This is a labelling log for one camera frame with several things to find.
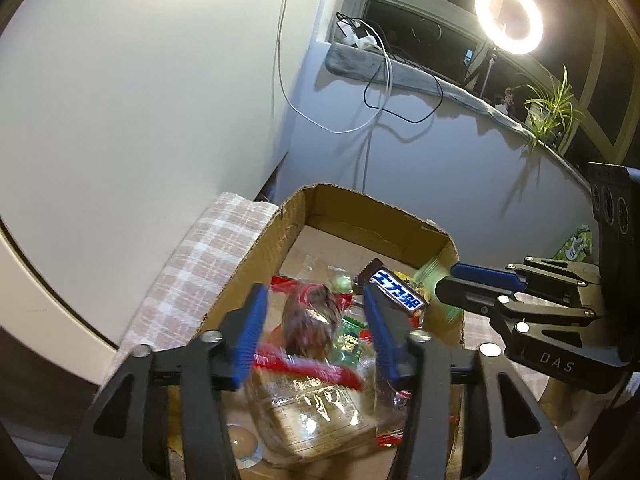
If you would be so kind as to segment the snickers bar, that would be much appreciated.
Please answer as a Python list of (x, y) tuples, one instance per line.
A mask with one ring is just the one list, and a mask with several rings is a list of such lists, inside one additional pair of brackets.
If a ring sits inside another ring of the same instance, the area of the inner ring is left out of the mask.
[(400, 310), (409, 316), (420, 316), (430, 304), (430, 294), (412, 277), (400, 271), (394, 271), (382, 260), (373, 259), (358, 275), (356, 283), (375, 285), (387, 298), (390, 298)]

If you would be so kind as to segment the red date snack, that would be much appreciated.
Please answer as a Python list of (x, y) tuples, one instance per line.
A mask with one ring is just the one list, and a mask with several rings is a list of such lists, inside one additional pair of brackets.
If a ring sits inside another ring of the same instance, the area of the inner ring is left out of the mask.
[(364, 380), (356, 370), (330, 362), (343, 328), (342, 311), (352, 296), (332, 292), (325, 284), (280, 275), (271, 278), (269, 290), (285, 296), (281, 322), (257, 345), (253, 367), (361, 390)]

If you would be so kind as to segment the clear bag of bread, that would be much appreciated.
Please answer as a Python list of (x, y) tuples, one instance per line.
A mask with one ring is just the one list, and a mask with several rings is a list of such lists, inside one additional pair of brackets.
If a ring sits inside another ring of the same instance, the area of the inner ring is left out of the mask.
[(348, 367), (260, 344), (244, 392), (275, 465), (323, 460), (373, 441), (367, 383)]

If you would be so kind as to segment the green tissue box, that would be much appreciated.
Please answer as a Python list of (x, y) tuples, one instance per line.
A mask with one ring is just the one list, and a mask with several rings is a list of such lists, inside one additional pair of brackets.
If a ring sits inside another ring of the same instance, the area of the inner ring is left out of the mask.
[(575, 233), (554, 254), (556, 260), (571, 262), (586, 261), (592, 252), (592, 233), (590, 227), (581, 224)]

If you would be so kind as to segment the brown cardboard box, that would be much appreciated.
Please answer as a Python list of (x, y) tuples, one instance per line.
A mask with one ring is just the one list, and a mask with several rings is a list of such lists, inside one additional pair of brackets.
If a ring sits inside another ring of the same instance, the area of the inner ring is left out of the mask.
[[(201, 322), (202, 330), (217, 327), (237, 309), (256, 283), (275, 275), (321, 283), (339, 292), (353, 292), (357, 275), (375, 258), (394, 271), (412, 277), (433, 257), (458, 256), (450, 236), (436, 224), (358, 192), (333, 184), (305, 186), (274, 213), (247, 255), (221, 289)], [(463, 318), (430, 296), (425, 311), (410, 322), (445, 344), (463, 342)], [(358, 363), (356, 330), (338, 334), (335, 357), (342, 364)], [(257, 454), (243, 467), (245, 479), (382, 479), (397, 446), (371, 444), (314, 462), (278, 466), (267, 460), (248, 410), (244, 386), (224, 396), (231, 428), (259, 443)]]

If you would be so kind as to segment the green potted plant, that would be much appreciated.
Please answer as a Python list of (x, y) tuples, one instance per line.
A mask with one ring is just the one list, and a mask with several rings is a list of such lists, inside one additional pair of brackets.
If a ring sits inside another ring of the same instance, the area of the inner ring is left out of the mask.
[(582, 116), (574, 103), (566, 66), (563, 66), (561, 79), (551, 77), (548, 87), (526, 84), (525, 88), (528, 90), (524, 101), (527, 110), (525, 127), (537, 142), (557, 151)]

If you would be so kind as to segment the grey windowsill mat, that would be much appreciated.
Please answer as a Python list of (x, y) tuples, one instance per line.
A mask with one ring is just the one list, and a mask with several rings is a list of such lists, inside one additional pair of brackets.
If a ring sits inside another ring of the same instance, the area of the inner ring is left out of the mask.
[[(334, 76), (364, 82), (365, 84), (367, 82), (384, 84), (384, 78), (373, 78), (373, 76), (381, 75), (384, 67), (384, 58), (382, 55), (372, 51), (358, 50), (344, 44), (330, 44), (329, 51), (324, 58), (324, 66)], [(404, 63), (393, 61), (392, 72), (395, 90), (422, 94), (422, 96), (437, 96), (438, 98), (442, 96), (444, 99), (457, 103), (469, 112), (490, 119), (501, 128), (518, 134), (529, 143), (540, 146), (544, 152), (556, 159), (583, 188), (587, 191), (590, 190), (590, 184), (587, 179), (582, 177), (560, 155), (548, 148), (547, 145), (537, 142), (533, 133), (519, 122), (499, 112), (495, 107), (476, 96), (472, 96), (470, 92), (459, 88), (455, 84), (450, 84), (442, 80), (442, 78), (435, 77), (425, 70), (419, 70)]]

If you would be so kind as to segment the white power strip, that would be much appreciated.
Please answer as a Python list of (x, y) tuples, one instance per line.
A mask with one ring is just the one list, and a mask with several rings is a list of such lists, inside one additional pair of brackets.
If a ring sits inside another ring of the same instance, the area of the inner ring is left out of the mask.
[(373, 50), (380, 47), (380, 43), (369, 29), (360, 21), (351, 18), (339, 18), (336, 21), (338, 39), (346, 46), (358, 50)]

